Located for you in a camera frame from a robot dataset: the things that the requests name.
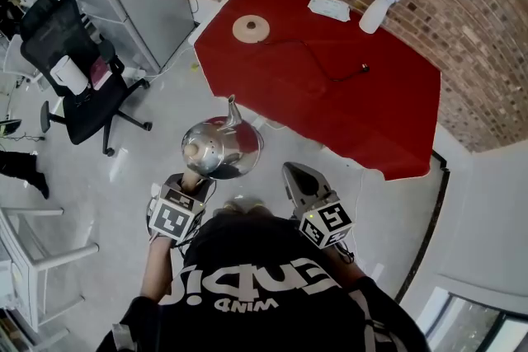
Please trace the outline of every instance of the paper towel roll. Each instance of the paper towel roll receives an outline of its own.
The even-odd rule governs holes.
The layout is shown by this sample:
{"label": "paper towel roll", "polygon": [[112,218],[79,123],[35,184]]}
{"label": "paper towel roll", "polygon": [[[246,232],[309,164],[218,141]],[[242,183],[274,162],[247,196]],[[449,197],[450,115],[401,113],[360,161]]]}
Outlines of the paper towel roll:
{"label": "paper towel roll", "polygon": [[63,56],[49,71],[51,77],[64,87],[78,96],[88,85],[88,78],[69,56]]}
{"label": "paper towel roll", "polygon": [[270,34],[270,25],[261,16],[245,15],[233,23],[233,35],[243,43],[258,43]]}

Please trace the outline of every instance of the black office chair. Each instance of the black office chair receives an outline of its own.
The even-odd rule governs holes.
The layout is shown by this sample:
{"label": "black office chair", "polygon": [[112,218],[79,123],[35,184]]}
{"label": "black office chair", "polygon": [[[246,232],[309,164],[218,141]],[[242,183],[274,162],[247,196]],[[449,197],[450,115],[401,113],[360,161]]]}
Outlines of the black office chair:
{"label": "black office chair", "polygon": [[[149,88],[149,83],[140,79],[131,87],[126,86],[121,76],[125,67],[116,56],[114,46],[108,40],[100,44],[93,42],[84,28],[75,0],[37,0],[21,20],[20,35],[22,56],[42,72],[57,96],[64,98],[64,117],[50,114],[48,101],[42,106],[40,124],[44,132],[50,129],[50,121],[65,124],[70,140],[78,145],[104,127],[102,151],[111,157],[115,151],[108,148],[108,138],[114,115],[146,131],[152,128],[151,122],[142,124],[119,110],[130,94],[138,87]],[[75,96],[50,75],[51,68],[66,55],[90,82],[90,67],[99,56],[108,64],[112,75],[99,90],[89,86]]]}

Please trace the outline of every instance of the red tablecloth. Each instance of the red tablecloth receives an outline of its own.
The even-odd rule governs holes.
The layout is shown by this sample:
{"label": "red tablecloth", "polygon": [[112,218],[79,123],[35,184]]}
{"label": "red tablecloth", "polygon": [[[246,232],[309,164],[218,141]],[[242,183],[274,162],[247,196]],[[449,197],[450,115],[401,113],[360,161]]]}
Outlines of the red tablecloth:
{"label": "red tablecloth", "polygon": [[[349,22],[312,13],[309,0],[229,0],[195,43],[196,54],[216,96],[237,102],[288,125],[362,166],[379,169],[386,180],[429,172],[440,72],[420,54],[383,29],[373,35]],[[232,33],[243,15],[264,17],[266,42],[249,45]]]}

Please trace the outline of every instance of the kettle spout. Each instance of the kettle spout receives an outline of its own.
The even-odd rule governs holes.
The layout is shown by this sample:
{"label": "kettle spout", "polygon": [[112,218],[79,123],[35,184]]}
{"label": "kettle spout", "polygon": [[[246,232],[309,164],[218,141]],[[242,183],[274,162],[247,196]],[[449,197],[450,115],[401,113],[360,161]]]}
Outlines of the kettle spout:
{"label": "kettle spout", "polygon": [[240,115],[240,112],[238,111],[237,105],[234,103],[234,95],[229,96],[228,99],[228,117],[225,120],[225,123],[219,128],[226,129],[226,128],[233,128],[234,126],[237,126],[238,124],[241,124],[242,116]]}

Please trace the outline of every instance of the black t-shirt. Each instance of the black t-shirt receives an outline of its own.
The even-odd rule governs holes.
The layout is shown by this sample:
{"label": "black t-shirt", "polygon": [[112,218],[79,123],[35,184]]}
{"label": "black t-shirt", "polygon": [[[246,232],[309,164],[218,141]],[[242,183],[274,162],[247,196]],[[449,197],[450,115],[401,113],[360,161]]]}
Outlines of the black t-shirt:
{"label": "black t-shirt", "polygon": [[[372,350],[371,337],[376,350],[398,350],[398,342],[380,343],[391,336],[407,350],[427,350],[410,317],[371,279],[343,289],[325,270],[326,259],[291,221],[219,215],[189,247],[172,282],[173,303],[136,298],[121,323],[143,351],[219,343],[230,349],[288,344]],[[99,350],[116,350],[111,333]]]}

